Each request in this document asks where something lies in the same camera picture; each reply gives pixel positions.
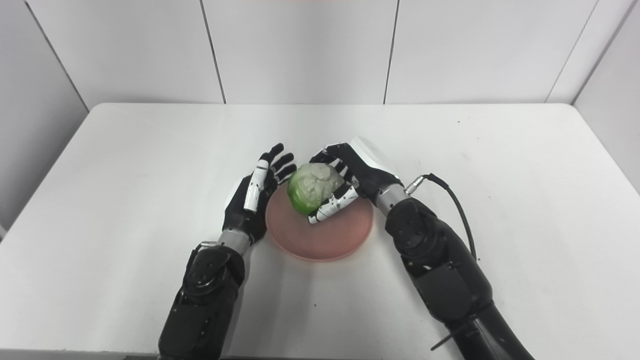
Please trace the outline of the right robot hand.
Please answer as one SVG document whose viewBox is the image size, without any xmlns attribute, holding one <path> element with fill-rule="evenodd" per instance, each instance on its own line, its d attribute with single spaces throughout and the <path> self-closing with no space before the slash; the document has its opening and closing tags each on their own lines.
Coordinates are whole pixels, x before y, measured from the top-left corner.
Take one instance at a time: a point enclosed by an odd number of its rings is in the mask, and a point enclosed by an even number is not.
<svg viewBox="0 0 640 360">
<path fill-rule="evenodd" d="M 327 145 L 311 157 L 310 162 L 335 166 L 344 179 L 344 183 L 307 216 L 310 224 L 329 219 L 359 198 L 370 200 L 384 215 L 409 198 L 400 178 L 385 164 L 384 155 L 363 137 Z"/>
</svg>

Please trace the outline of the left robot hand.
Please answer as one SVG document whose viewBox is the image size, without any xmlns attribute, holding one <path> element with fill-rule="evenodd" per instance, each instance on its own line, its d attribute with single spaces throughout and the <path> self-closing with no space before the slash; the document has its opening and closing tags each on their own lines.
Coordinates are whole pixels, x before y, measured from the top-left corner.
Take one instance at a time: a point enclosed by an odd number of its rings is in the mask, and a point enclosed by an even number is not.
<svg viewBox="0 0 640 360">
<path fill-rule="evenodd" d="M 247 235 L 250 246 L 266 234 L 266 207 L 272 195 L 297 170 L 292 152 L 279 142 L 263 153 L 253 171 L 242 178 L 224 211 L 222 230 Z"/>
</svg>

